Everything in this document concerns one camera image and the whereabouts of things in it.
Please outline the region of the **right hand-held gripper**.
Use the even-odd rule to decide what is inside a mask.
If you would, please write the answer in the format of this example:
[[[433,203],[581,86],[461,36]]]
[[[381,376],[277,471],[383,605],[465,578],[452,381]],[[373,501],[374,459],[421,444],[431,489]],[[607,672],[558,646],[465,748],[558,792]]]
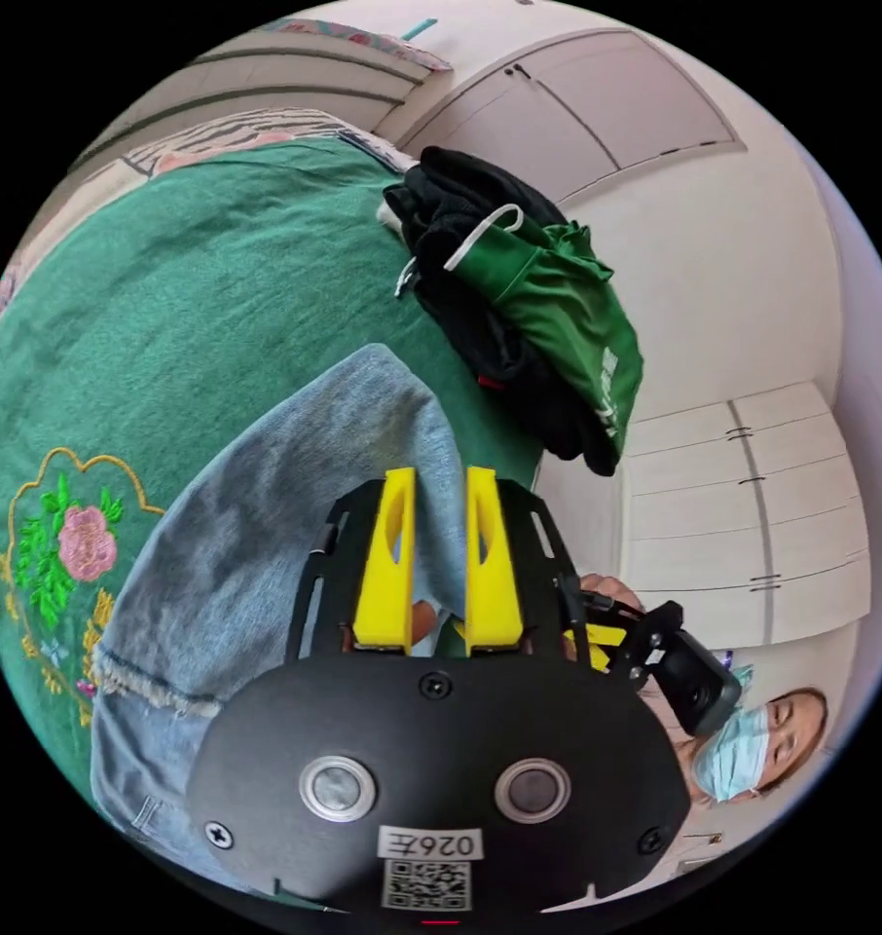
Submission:
[[[641,692],[683,691],[683,611],[668,601],[626,614],[599,594],[581,590],[580,578],[563,579],[565,658],[601,684]]]

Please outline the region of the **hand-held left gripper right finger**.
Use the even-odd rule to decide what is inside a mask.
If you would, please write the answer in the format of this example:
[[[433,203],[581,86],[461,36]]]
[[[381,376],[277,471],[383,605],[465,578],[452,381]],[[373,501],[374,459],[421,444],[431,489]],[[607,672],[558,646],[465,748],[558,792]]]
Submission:
[[[512,651],[523,636],[505,514],[496,473],[466,473],[466,590],[463,642],[468,655]]]

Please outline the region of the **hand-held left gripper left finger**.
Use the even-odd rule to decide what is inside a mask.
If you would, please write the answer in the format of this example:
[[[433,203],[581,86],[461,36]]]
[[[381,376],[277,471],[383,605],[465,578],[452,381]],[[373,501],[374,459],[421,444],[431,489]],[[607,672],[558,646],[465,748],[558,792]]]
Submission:
[[[352,624],[363,651],[409,652],[414,645],[415,500],[416,471],[387,471]]]

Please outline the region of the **person's right hand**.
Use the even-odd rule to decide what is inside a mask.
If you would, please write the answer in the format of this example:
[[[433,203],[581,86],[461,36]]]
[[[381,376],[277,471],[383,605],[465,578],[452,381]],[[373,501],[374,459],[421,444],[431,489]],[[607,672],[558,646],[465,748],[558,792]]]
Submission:
[[[641,614],[644,607],[639,597],[621,580],[599,574],[585,575],[580,579],[582,591],[599,594],[616,606],[625,608],[626,614]]]

